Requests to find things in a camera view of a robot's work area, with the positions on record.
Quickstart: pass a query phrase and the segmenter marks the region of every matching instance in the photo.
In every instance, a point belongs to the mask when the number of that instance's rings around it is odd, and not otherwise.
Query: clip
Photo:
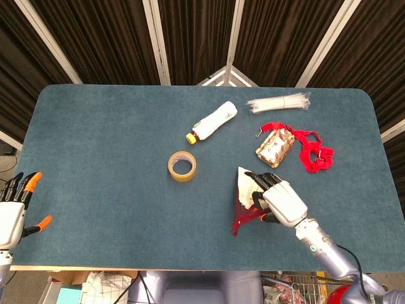
[[[256,134],[256,138],[258,138],[258,137],[260,136],[260,134],[262,134],[262,133],[263,133],[263,131],[262,131],[261,128],[260,128],[259,133]]]

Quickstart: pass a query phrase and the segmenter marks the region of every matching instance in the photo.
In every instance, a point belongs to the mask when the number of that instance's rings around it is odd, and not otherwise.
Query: white robotic hand
[[[274,216],[286,227],[294,227],[306,218],[308,207],[286,180],[271,173],[245,172],[264,191],[259,198],[266,201]]]
[[[34,172],[18,185],[22,177],[22,173],[17,174],[0,191],[0,303],[13,261],[9,250],[13,249],[21,238],[43,231],[52,221],[52,215],[48,215],[41,223],[24,228],[25,213],[42,174]]]

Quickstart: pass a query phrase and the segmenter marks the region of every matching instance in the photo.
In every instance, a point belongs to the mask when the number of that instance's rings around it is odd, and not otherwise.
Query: bundle of plastic straws
[[[254,114],[269,110],[299,108],[307,110],[310,106],[308,93],[297,93],[293,95],[277,96],[270,98],[260,98],[249,100],[247,105],[251,106],[251,112]]]

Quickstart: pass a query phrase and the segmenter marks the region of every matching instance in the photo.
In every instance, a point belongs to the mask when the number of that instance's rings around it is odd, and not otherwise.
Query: yellow bottle cap
[[[186,140],[189,142],[189,144],[195,144],[197,142],[197,139],[192,135],[191,133],[188,133],[185,136]]]

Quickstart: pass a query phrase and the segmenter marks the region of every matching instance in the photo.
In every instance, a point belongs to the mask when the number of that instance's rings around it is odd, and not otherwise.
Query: red strap
[[[294,135],[296,139],[302,144],[301,153],[299,159],[304,165],[308,172],[318,172],[323,169],[326,170],[333,163],[333,153],[334,150],[328,147],[322,147],[322,141],[319,134],[315,131],[303,131],[303,130],[293,130],[291,126],[284,125],[281,122],[270,122],[261,126],[262,132],[268,132],[274,129],[287,129]],[[316,137],[316,141],[308,141],[306,136],[313,134]],[[314,153],[317,156],[315,161],[311,161],[310,154]]]
[[[239,227],[251,220],[254,220],[261,215],[266,214],[265,211],[258,210],[252,205],[248,210],[239,202],[239,192],[236,191],[236,206],[235,206],[235,218],[232,224],[232,234],[238,235]]]

